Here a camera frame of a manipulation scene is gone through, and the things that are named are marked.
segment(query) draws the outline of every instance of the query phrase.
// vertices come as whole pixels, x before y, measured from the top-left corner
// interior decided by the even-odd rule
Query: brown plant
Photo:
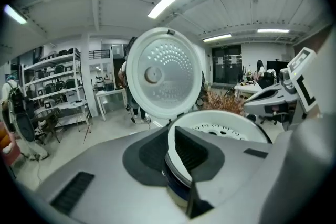
[[[239,101],[233,94],[218,94],[214,91],[207,91],[207,98],[203,104],[204,110],[224,110],[238,115],[243,115],[243,102]]]

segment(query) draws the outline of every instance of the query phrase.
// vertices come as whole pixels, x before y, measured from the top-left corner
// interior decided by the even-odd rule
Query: red chair
[[[3,122],[0,122],[0,132],[2,132],[2,133],[5,132],[6,135],[9,136],[10,142],[13,143],[13,147],[12,147],[11,151],[8,152],[7,154],[2,151],[2,148],[0,149],[1,150],[1,157],[3,158],[5,164],[13,172],[13,170],[11,168],[11,165],[18,158],[18,156],[20,156],[21,151],[20,151],[20,148],[18,147],[18,145],[15,141],[14,134],[12,134],[11,132],[8,131],[6,125]]]

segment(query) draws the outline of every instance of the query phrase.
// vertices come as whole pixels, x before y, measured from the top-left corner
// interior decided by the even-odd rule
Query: white floor
[[[48,135],[45,138],[46,146],[44,148],[50,153],[50,156],[39,163],[37,161],[28,161],[20,156],[12,165],[17,180],[31,190],[35,190],[41,180],[47,178],[52,172],[86,149],[104,141],[149,129],[148,124],[132,123],[131,117],[125,109],[108,112],[106,119],[106,121],[103,121],[101,116],[90,119],[93,125],[91,126],[91,133],[87,134],[85,141],[86,124],[79,125],[80,132],[76,125],[67,127],[65,131],[59,130],[57,136],[60,143],[53,136]],[[151,128],[157,128],[166,124],[167,120],[152,117],[150,126]],[[261,126],[273,142],[277,135],[283,132],[281,123],[277,123],[274,126],[273,122],[265,121]]]

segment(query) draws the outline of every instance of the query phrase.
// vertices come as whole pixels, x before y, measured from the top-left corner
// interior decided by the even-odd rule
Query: white shelving unit
[[[78,85],[77,78],[81,77],[81,74],[80,74],[80,71],[79,71],[79,69],[77,68],[77,65],[76,65],[76,62],[79,61],[79,59],[80,59],[80,56],[76,53],[76,50],[74,50],[74,52],[71,53],[71,54],[62,55],[62,56],[54,57],[54,58],[51,58],[51,59],[47,59],[47,60],[35,63],[35,64],[33,64],[31,66],[27,66],[27,67],[22,66],[22,78],[23,78],[23,92],[24,92],[24,95],[25,96],[27,95],[26,91],[27,91],[28,87],[30,87],[32,85],[34,85],[35,88],[36,88],[36,86],[38,86],[38,85],[42,86],[44,82],[55,80],[55,79],[62,78],[62,77],[72,76],[72,78],[74,78],[74,80],[75,80],[75,87],[74,88],[62,89],[62,90],[57,91],[57,92],[52,92],[52,93],[49,93],[49,94],[40,95],[40,96],[31,98],[31,100],[32,101],[42,100],[44,98],[50,98],[54,95],[62,94],[62,93],[66,93],[66,92],[71,92],[71,91],[76,91],[78,100],[81,100],[79,89],[83,88],[83,86]],[[70,63],[70,62],[72,62],[72,66],[73,66],[73,69],[71,71],[66,71],[66,72],[63,72],[63,73],[54,74],[52,76],[47,76],[47,77],[44,77],[44,78],[41,78],[41,79],[35,79],[35,78],[37,78],[37,73],[36,72],[38,72],[40,70],[43,70],[43,69],[48,68],[48,67],[54,67],[56,65],[64,65],[64,64]],[[25,82],[25,76],[24,76],[24,73],[27,72],[27,71],[34,71],[35,72],[34,79],[32,81],[28,82],[28,83]],[[59,110],[81,108],[81,113],[74,113],[73,115],[61,117],[61,118],[59,118],[59,122],[62,125],[68,125],[68,124],[76,123],[77,121],[80,122],[80,121],[85,120],[86,124],[89,125],[88,117],[90,116],[90,112],[88,111],[86,100],[81,100],[81,103],[67,103],[67,102],[66,103],[59,103],[56,106],[54,106],[53,108],[58,108]],[[42,113],[44,111],[48,111],[48,110],[51,110],[51,109],[50,108],[46,109],[45,107],[41,106],[39,109],[37,109],[35,111],[35,114],[39,114],[39,113]]]

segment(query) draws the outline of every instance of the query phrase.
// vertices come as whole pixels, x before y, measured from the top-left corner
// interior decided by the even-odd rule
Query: white ceiling
[[[29,18],[20,25],[4,21],[4,58],[32,48],[89,32],[118,38],[138,36],[156,26],[168,26],[202,42],[206,37],[232,33],[211,43],[275,42],[295,44],[330,22],[324,0],[177,0],[156,19],[148,18],[160,0],[14,0]],[[258,34],[258,28],[286,28],[289,34]]]

